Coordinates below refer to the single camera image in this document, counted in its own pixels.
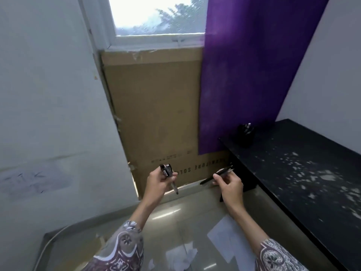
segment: white cable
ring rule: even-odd
[[[40,260],[42,259],[42,256],[43,256],[43,254],[44,254],[44,251],[45,251],[46,247],[48,247],[49,243],[51,243],[51,241],[52,241],[53,239],[55,239],[56,236],[58,236],[61,232],[63,232],[63,231],[64,231],[66,228],[68,228],[69,226],[70,226],[70,225],[67,225],[66,227],[62,228],[58,233],[56,233],[56,234],[54,235],[54,237],[52,237],[52,238],[50,239],[50,241],[47,242],[47,244],[46,244],[46,245],[44,246],[44,248],[43,248],[43,251],[40,253],[40,256],[39,256],[39,258],[38,258],[38,261],[37,261],[36,264],[35,264],[35,267],[34,267],[34,270],[33,270],[33,271],[36,271],[36,270],[38,269],[39,262],[40,262]]]

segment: window pane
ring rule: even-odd
[[[205,31],[208,0],[109,0],[119,36]]]

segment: sleeve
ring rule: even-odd
[[[261,252],[256,259],[256,271],[308,271],[283,246],[273,239],[261,243]]]
[[[82,271],[139,271],[143,264],[142,230],[126,221]]]

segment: sky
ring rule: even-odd
[[[175,4],[190,5],[191,0],[109,0],[116,27],[140,26],[145,22],[156,22],[156,8],[166,10]]]

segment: table top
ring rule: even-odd
[[[361,155],[291,120],[249,148],[221,141],[337,268],[361,270]]]

